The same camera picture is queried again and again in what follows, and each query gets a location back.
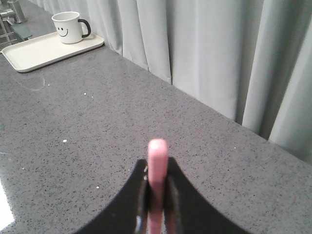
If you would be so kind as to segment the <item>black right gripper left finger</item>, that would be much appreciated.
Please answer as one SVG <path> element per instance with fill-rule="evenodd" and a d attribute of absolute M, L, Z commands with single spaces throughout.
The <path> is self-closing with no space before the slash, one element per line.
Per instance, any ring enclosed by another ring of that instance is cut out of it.
<path fill-rule="evenodd" d="M 139 159 L 114 199 L 77 234 L 145 234 L 149 208 L 147 161 Z"/>

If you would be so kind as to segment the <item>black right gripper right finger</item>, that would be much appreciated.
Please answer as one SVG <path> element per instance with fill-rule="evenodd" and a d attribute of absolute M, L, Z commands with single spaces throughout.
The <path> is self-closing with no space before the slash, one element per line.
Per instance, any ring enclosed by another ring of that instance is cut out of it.
<path fill-rule="evenodd" d="M 169 158 L 164 195 L 165 229 L 168 234 L 247 234 L 211 205 Z"/>

